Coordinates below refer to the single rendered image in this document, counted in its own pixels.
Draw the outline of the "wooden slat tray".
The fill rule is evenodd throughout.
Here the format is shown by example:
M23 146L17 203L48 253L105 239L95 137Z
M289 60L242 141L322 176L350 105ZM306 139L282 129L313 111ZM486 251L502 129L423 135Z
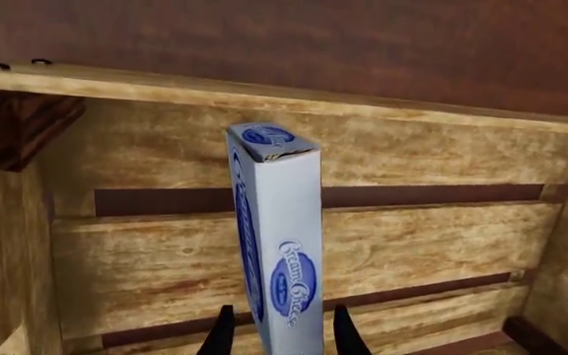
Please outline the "wooden slat tray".
M568 355L568 119L0 63L0 355L192 355L246 294L226 129L320 149L335 307L382 355Z

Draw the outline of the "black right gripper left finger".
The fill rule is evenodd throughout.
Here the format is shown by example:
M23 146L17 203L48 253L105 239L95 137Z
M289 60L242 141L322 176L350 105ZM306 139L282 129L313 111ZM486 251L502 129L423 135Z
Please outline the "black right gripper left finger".
M198 355L231 355L236 327L232 305L221 307L219 316L198 350Z

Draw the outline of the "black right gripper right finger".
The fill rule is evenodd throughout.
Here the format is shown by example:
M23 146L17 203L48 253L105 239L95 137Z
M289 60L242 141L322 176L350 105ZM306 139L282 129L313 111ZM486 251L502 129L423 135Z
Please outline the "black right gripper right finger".
M370 355L369 348L344 305L339 304L335 307L333 332L337 355Z

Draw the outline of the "cream cheese box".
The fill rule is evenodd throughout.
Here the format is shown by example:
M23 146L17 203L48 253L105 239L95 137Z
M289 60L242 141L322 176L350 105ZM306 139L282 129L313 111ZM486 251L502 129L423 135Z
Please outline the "cream cheese box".
M266 355L323 355L320 148L275 123L226 129L248 305Z

